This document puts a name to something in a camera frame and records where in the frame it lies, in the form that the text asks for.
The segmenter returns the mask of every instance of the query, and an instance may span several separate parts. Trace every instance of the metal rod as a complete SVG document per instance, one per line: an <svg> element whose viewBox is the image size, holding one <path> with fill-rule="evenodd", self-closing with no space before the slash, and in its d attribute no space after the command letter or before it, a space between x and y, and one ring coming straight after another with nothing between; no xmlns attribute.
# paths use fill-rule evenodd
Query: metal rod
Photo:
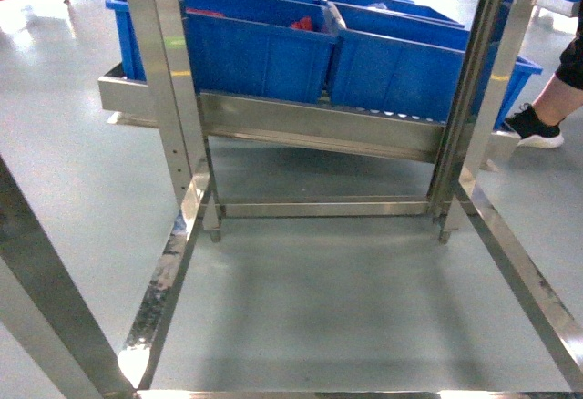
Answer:
<svg viewBox="0 0 583 399"><path fill-rule="evenodd" d="M174 186L177 203L182 202L189 181L199 169L210 172L210 153L200 124L199 101L195 95L186 47L179 0L128 0L144 61L148 87L154 98L159 133ZM211 182L213 201L218 202L216 184ZM206 219L213 231L220 228L220 216Z"/></svg>
<svg viewBox="0 0 583 399"><path fill-rule="evenodd" d="M132 394L107 338L1 157L0 321L67 399Z"/></svg>
<svg viewBox="0 0 583 399"><path fill-rule="evenodd" d="M191 181L119 353L119 367L136 388L147 389L152 383L209 201L209 186L208 172Z"/></svg>
<svg viewBox="0 0 583 399"><path fill-rule="evenodd" d="M479 186L458 182L455 195L558 370L574 391L583 391L583 328Z"/></svg>
<svg viewBox="0 0 583 399"><path fill-rule="evenodd" d="M457 123L461 137L457 142L444 143L444 146L449 147L449 155L445 159L438 159L437 166L440 169L448 167L448 171L441 170L432 180L432 184L438 184L435 195L432 196L432 211L435 216L440 213L446 215L442 240L447 239L447 232L459 227L463 218L459 204L452 199L452 189L446 185L457 182L462 170L470 173L473 179L477 177L484 159L486 143L496 122L535 2L536 0L505 0L496 23L496 37L490 41L489 54L496 59L480 77L479 81L484 82L480 85L486 86L484 95L476 97L473 102L474 108L479 106L478 115L468 115L465 122Z"/></svg>
<svg viewBox="0 0 583 399"><path fill-rule="evenodd" d="M386 217L426 215L426 197L320 197L305 199L223 199L226 218Z"/></svg>
<svg viewBox="0 0 583 399"><path fill-rule="evenodd" d="M442 205L448 194L451 195L451 178L454 161L458 156L459 141L467 122L482 72L486 65L487 54L503 0L479 0L476 17L472 24L470 39L462 65L452 110L447 120L442 144L435 164L434 176L429 188L431 211L436 217L443 212Z"/></svg>

